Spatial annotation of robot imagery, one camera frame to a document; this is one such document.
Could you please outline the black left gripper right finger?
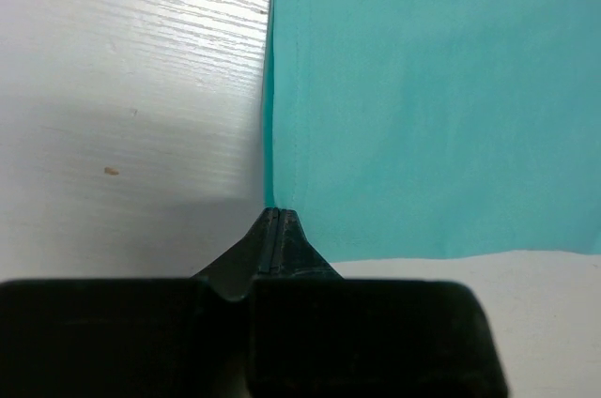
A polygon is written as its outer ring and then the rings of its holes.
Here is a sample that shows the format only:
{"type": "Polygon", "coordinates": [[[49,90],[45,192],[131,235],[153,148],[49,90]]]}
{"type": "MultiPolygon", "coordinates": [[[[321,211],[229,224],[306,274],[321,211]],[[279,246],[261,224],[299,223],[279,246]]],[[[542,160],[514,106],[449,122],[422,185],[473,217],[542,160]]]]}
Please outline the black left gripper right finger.
{"type": "Polygon", "coordinates": [[[254,397],[505,397],[478,299],[461,283],[345,279],[294,211],[268,208],[248,293],[254,397]]]}

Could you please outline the teal t shirt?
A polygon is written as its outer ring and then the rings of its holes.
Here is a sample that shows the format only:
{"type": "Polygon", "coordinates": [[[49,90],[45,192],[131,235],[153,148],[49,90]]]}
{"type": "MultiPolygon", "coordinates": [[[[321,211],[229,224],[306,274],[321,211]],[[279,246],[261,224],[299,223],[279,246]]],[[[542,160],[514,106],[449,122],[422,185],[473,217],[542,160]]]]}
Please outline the teal t shirt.
{"type": "Polygon", "coordinates": [[[271,0],[264,96],[329,260],[600,251],[600,0],[271,0]]]}

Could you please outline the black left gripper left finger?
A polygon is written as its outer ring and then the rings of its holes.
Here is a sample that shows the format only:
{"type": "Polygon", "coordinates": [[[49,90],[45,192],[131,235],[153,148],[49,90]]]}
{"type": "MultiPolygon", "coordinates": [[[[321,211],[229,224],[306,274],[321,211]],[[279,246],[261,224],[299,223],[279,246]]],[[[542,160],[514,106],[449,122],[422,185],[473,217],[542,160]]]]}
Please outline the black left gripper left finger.
{"type": "Polygon", "coordinates": [[[5,397],[191,397],[244,347],[251,281],[278,212],[190,278],[28,279],[1,286],[5,397]]]}

